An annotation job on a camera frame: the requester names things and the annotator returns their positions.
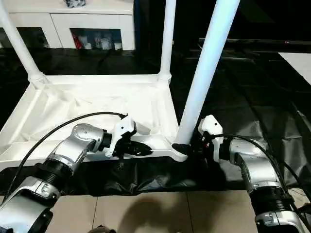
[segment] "white tray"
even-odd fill
[[[0,171],[18,166],[30,148],[56,126],[77,116],[104,111],[129,114],[134,119],[138,132],[131,139],[152,148],[148,157],[186,160],[186,155],[172,149],[178,131],[169,89],[175,5],[176,0],[167,0],[159,74],[45,76],[38,70],[0,0],[0,22],[30,81],[0,132]],[[45,140],[26,165],[43,162],[78,123],[89,123],[109,132],[119,120],[117,116],[92,116],[67,125]],[[107,159],[114,158],[98,152],[89,153],[85,161]]]

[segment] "floor tile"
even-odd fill
[[[47,233],[87,233],[92,229],[97,198],[64,196],[52,208]]]
[[[246,191],[188,192],[194,233],[257,233]]]
[[[134,197],[100,197],[94,227],[117,233],[191,233],[186,193],[145,193]]]
[[[305,192],[300,188],[292,188],[288,190],[293,199],[295,200],[295,205],[300,208],[304,206],[306,203],[309,203],[309,200],[305,194]]]

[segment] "cabinet drawer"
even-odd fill
[[[64,48],[76,48],[72,29],[119,29],[124,50],[135,49],[132,15],[51,14]]]
[[[50,48],[62,47],[50,14],[10,13],[9,15],[17,28],[41,28]]]

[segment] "black cloth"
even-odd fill
[[[131,52],[33,50],[34,60],[47,75],[151,74],[159,61]],[[181,57],[173,53],[170,89],[178,121],[187,100],[197,64],[197,54]],[[28,85],[27,75],[15,53],[0,50],[3,125]],[[224,133],[238,133],[269,145],[284,159],[311,191],[311,86],[281,56],[271,52],[226,50],[201,112],[213,114]],[[4,194],[16,168],[0,172],[0,194]],[[296,186],[281,166],[286,183]],[[21,179],[32,175],[25,167]],[[145,158],[83,163],[64,194],[93,196],[136,195],[141,192],[244,189],[238,167],[221,161],[207,167],[197,155],[179,163],[171,158]]]

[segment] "white frame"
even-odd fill
[[[75,49],[70,28],[120,29],[122,49],[135,49],[133,15],[51,14],[64,48]]]
[[[214,75],[216,66],[220,59],[226,38],[228,36],[234,15],[239,5],[239,0],[217,0],[207,36],[203,45],[199,63],[191,85],[186,107],[178,129],[173,101],[169,89],[171,79],[170,65],[173,45],[174,17],[176,0],[166,0],[161,69],[156,75],[74,75],[74,76],[45,76],[39,71],[16,27],[9,18],[2,0],[0,0],[0,21],[3,24],[14,49],[23,63],[30,85],[23,97],[17,104],[15,110],[5,123],[0,132],[0,171],[10,166],[17,166],[24,156],[25,151],[30,149],[35,142],[12,143],[12,139],[23,128],[27,117],[31,114],[40,113],[40,109],[35,112],[37,103],[45,103],[44,98],[49,95],[57,96],[60,99],[70,99],[66,93],[62,93],[58,86],[62,84],[80,83],[83,90],[87,84],[105,87],[105,84],[117,84],[123,86],[143,86],[150,83],[157,87],[157,106],[163,134],[149,134],[135,137],[136,141],[144,142],[151,146],[153,153],[149,157],[169,156],[176,161],[185,161],[186,154],[182,154],[173,148],[174,142],[178,144],[189,144],[198,116],[201,112],[208,88]],[[53,149],[53,142],[46,141],[46,146],[38,147],[27,161],[27,165],[36,162],[43,162],[46,156]],[[87,161],[105,160],[105,156],[89,154]]]
[[[16,27],[41,28],[50,48],[61,48],[52,18],[48,13],[10,13],[10,18]]]

